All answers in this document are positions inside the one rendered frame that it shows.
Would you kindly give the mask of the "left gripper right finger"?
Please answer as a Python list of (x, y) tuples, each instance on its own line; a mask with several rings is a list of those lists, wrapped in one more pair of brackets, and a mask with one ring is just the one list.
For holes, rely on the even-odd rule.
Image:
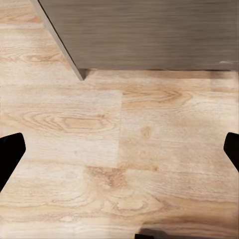
[(224, 143), (224, 152), (239, 172), (239, 134), (228, 132)]

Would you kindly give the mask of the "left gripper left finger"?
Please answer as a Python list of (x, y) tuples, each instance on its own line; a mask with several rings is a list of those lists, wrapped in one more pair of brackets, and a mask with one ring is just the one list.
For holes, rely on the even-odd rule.
[(26, 152), (21, 132), (0, 138), (0, 192)]

